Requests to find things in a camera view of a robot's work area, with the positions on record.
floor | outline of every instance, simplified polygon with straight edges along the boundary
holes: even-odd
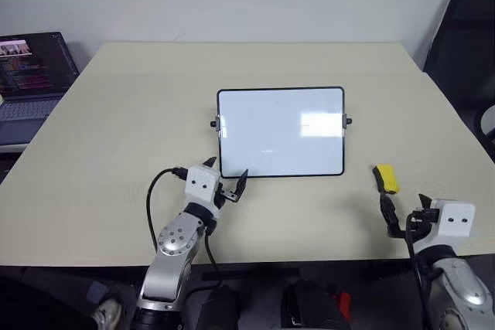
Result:
[[[495,292],[495,255],[468,257],[470,265],[487,287]],[[239,329],[280,326],[282,290],[299,278],[322,286],[335,284],[352,295],[353,330],[419,329],[421,312],[413,277],[405,260],[298,262],[280,264],[222,264],[225,284],[241,298]],[[89,315],[102,298],[111,295],[123,304],[126,329],[145,267],[130,268],[35,268],[0,267],[8,277],[50,294],[77,312]],[[209,265],[195,265],[189,287],[211,284]],[[186,328],[195,328],[201,304],[208,292],[192,296],[184,311]]]

table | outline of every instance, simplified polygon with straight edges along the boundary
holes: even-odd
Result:
[[[145,193],[163,168],[217,154],[216,92],[325,85],[344,88],[353,118],[345,173],[249,179],[212,235],[217,261],[406,257],[385,233],[377,163],[395,168],[399,218],[418,192],[469,201],[460,253],[495,251],[495,165],[400,44],[106,43],[0,186],[0,264],[149,264]],[[155,230],[183,209],[183,187],[156,185]]]

shoe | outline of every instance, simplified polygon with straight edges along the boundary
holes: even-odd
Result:
[[[107,299],[91,315],[98,330],[114,330],[121,318],[122,306],[113,298]]]

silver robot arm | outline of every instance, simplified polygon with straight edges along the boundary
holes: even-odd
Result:
[[[455,200],[432,200],[420,195],[422,209],[408,216],[400,229],[395,208],[381,194],[381,212],[388,234],[408,243],[413,269],[421,281],[426,328],[441,330],[493,330],[493,297],[468,263],[455,250],[469,237],[475,207]]]
[[[183,327],[180,312],[187,296],[184,284],[200,241],[214,231],[225,200],[239,200],[248,177],[246,170],[236,190],[226,191],[220,173],[211,168],[213,163],[211,158],[203,165],[183,169],[182,177],[179,176],[186,180],[186,208],[159,232],[156,257],[146,273],[132,329]]]

